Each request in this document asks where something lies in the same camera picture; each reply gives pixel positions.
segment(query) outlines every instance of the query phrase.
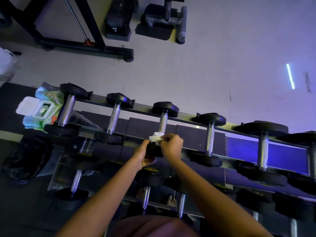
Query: forearm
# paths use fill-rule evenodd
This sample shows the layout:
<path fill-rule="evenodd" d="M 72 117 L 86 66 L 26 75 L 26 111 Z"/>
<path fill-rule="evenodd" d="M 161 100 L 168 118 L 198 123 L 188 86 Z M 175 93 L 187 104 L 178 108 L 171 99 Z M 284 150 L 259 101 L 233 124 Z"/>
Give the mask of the forearm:
<path fill-rule="evenodd" d="M 109 225 L 137 171 L 137 163 L 130 159 L 104 187 L 72 216 L 56 236 L 101 236 Z"/>
<path fill-rule="evenodd" d="M 182 160 L 170 163 L 190 197 L 214 230 L 222 236 L 270 237 L 271 234 L 242 207 L 213 187 Z"/>

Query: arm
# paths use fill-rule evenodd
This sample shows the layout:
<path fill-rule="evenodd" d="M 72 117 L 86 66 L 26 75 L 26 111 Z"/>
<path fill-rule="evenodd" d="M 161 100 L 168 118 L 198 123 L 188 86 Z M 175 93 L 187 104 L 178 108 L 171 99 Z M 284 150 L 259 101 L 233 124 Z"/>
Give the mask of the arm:
<path fill-rule="evenodd" d="M 132 158 L 69 219 L 56 237 L 99 237 L 104 233 L 136 173 L 156 161 L 144 158 L 148 143 L 145 140 L 136 149 Z"/>
<path fill-rule="evenodd" d="M 220 236 L 271 237 L 272 235 L 242 207 L 213 187 L 181 159 L 183 139 L 169 134 L 160 141 L 164 157 L 184 183 L 190 197 Z"/>

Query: bare foot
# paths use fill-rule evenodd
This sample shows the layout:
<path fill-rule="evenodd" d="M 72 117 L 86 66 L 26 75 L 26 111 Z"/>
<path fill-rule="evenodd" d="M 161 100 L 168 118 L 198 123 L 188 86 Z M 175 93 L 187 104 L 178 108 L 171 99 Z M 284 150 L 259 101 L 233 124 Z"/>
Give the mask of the bare foot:
<path fill-rule="evenodd" d="M 172 206 L 172 207 L 177 207 L 177 201 L 174 197 L 169 195 L 168 200 L 167 200 L 167 205 Z"/>
<path fill-rule="evenodd" d="M 144 189 L 143 188 L 139 189 L 139 191 L 136 194 L 136 198 L 140 199 L 140 200 L 144 199 Z"/>

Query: open white lid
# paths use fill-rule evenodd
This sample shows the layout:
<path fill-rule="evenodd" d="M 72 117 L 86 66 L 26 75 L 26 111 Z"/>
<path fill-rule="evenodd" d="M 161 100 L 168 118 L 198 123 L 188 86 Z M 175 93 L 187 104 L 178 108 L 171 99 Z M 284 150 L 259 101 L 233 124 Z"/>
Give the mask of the open white lid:
<path fill-rule="evenodd" d="M 27 96 L 23 99 L 23 101 L 20 102 L 15 112 L 20 115 L 31 116 L 33 112 L 36 110 L 39 103 L 40 99 Z"/>

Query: black plastic bag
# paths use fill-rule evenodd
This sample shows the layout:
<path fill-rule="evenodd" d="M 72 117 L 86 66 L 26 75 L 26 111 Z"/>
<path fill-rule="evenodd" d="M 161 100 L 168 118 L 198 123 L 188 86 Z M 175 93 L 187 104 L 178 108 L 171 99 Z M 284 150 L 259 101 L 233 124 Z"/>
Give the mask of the black plastic bag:
<path fill-rule="evenodd" d="M 2 172 L 9 179 L 25 184 L 45 167 L 52 150 L 53 145 L 45 136 L 23 137 L 17 148 L 4 160 Z"/>

